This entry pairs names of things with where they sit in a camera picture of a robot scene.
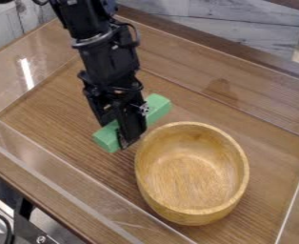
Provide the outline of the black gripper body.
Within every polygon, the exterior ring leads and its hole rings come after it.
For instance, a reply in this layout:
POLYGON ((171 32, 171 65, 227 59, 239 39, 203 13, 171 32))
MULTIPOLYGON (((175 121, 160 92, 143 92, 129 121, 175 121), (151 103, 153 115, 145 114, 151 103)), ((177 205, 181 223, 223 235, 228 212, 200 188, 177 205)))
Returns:
POLYGON ((137 47, 140 36, 132 24, 104 22, 73 24, 72 47, 79 50, 85 69, 79 73, 91 105, 143 105, 143 84, 137 47))

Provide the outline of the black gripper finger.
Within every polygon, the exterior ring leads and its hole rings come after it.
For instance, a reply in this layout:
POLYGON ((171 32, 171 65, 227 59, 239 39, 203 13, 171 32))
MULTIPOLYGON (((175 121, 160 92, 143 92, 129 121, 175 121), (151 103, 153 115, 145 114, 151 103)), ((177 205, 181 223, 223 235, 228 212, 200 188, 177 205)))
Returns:
POLYGON ((85 87, 83 93, 100 126, 107 126, 116 119, 112 106, 115 95, 108 91, 99 91, 96 87, 85 87))
POLYGON ((148 102, 140 99, 116 100, 113 102, 113 118, 117 121, 117 141, 121 149, 127 149, 148 129, 148 102))

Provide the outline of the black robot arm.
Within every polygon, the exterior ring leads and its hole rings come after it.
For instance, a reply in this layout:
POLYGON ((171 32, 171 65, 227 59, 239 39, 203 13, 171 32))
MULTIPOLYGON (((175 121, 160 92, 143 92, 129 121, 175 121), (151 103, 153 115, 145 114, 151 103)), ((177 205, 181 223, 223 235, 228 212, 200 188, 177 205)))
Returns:
POLYGON ((148 129, 148 107, 137 78, 141 43, 136 27, 116 18, 116 0, 33 0, 48 5, 68 30, 84 70, 79 78, 99 124, 117 124, 119 146, 128 148, 148 129))

